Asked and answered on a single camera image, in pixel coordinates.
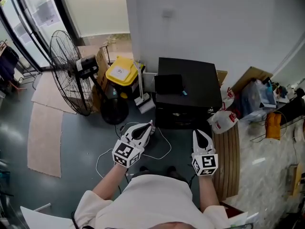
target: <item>standing fan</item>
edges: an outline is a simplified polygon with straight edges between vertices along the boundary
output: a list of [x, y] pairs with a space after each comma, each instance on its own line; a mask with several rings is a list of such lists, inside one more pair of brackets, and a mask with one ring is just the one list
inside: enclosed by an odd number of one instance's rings
[[77, 113], [88, 116], [93, 106], [92, 87], [102, 96], [103, 119], [116, 125], [128, 115], [128, 105], [121, 98], [108, 99], [94, 78], [99, 71], [95, 55], [81, 58], [68, 33], [55, 31], [50, 42], [50, 58], [55, 83], [67, 104]]

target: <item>yellow bin lid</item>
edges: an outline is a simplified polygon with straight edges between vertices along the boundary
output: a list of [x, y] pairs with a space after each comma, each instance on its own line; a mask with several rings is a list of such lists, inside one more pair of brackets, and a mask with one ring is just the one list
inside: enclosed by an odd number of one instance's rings
[[118, 56], [106, 71], [107, 79], [121, 86], [131, 85], [137, 75], [138, 71], [133, 65], [133, 60], [121, 56]]

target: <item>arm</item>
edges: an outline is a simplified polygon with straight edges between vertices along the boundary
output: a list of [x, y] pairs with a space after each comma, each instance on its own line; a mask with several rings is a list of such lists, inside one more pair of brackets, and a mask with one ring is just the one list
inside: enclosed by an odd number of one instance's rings
[[99, 182], [92, 192], [104, 200], [111, 199], [124, 178], [126, 171], [126, 167], [115, 164], [111, 171], [108, 172], [108, 174]]
[[199, 176], [200, 210], [204, 210], [211, 205], [219, 205], [217, 194], [211, 176]]

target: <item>bag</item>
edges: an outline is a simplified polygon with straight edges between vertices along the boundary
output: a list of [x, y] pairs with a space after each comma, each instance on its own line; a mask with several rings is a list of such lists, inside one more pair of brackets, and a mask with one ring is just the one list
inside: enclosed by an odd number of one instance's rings
[[238, 121], [237, 116], [232, 111], [218, 111], [208, 119], [212, 130], [216, 134], [221, 134], [232, 128]]
[[226, 94], [222, 92], [221, 98], [223, 100], [223, 106], [221, 110], [226, 110], [234, 102], [235, 95], [232, 89], [228, 87]]

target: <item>white t-shirt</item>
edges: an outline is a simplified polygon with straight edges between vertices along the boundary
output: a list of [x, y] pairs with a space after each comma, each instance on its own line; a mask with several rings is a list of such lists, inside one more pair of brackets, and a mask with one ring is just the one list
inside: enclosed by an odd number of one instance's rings
[[86, 191], [74, 217], [80, 228], [95, 229], [147, 229], [167, 222], [184, 222], [197, 229], [230, 227], [223, 206], [210, 206], [201, 213], [192, 196], [186, 182], [142, 175], [133, 178], [115, 201]]

